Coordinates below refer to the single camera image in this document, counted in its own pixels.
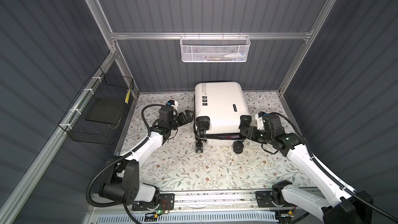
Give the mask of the white hard-shell suitcase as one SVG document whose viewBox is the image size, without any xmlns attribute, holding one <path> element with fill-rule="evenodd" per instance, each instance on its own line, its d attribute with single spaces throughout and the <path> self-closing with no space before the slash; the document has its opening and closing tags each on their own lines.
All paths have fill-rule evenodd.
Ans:
<svg viewBox="0 0 398 224">
<path fill-rule="evenodd" d="M 232 146 L 241 154 L 246 139 L 242 131 L 252 118 L 241 85 L 237 82 L 199 83 L 194 95 L 195 152 L 203 145 Z"/>
</svg>

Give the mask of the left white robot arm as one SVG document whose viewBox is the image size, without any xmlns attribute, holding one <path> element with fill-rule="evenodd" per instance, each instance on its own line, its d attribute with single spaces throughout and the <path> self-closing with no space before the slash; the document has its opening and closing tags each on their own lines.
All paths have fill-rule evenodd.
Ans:
<svg viewBox="0 0 398 224">
<path fill-rule="evenodd" d="M 178 130 L 193 121 L 194 112 L 177 112 L 172 106 L 159 109 L 159 119 L 150 126 L 141 112 L 148 134 L 129 151 L 110 159 L 105 168 L 89 183 L 86 199 L 92 206 L 109 207 L 119 204 L 148 203 L 157 206 L 160 202 L 158 187 L 141 183 L 140 165 Z"/>
</svg>

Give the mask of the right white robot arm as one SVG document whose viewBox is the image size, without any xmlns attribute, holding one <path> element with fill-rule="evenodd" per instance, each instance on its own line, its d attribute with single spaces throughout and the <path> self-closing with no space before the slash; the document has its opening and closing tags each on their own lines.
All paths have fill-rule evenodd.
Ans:
<svg viewBox="0 0 398 224">
<path fill-rule="evenodd" d="M 240 133 L 249 140 L 271 144 L 304 172 L 323 194 L 322 197 L 317 197 L 294 186 L 292 182 L 283 180 L 272 186 L 269 200 L 275 206 L 296 205 L 325 224 L 372 222 L 372 198 L 365 192 L 355 194 L 351 186 L 316 161 L 298 135 L 287 134 L 283 128 L 265 131 L 253 126 L 241 127 Z"/>
</svg>

